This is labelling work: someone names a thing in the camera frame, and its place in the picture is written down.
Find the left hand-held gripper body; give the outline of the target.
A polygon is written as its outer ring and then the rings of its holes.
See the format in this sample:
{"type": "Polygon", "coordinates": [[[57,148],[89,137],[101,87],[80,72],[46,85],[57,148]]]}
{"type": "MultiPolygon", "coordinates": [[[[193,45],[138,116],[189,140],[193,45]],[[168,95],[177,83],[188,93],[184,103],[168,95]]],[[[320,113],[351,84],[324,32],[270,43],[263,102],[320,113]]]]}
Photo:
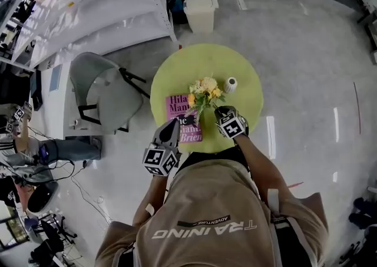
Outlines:
{"type": "Polygon", "coordinates": [[[178,166],[179,141],[180,122],[173,118],[156,130],[149,147],[144,150],[142,164],[145,169],[154,176],[167,177],[178,166]]]}

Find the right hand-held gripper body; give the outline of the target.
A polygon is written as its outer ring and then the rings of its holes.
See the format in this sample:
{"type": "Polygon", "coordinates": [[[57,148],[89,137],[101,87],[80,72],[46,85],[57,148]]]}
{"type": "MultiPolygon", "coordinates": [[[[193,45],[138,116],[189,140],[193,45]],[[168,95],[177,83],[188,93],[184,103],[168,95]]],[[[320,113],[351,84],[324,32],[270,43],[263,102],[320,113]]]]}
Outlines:
{"type": "Polygon", "coordinates": [[[239,135],[249,135],[247,120],[233,106],[215,108],[216,126],[219,132],[228,139],[239,135]]]}

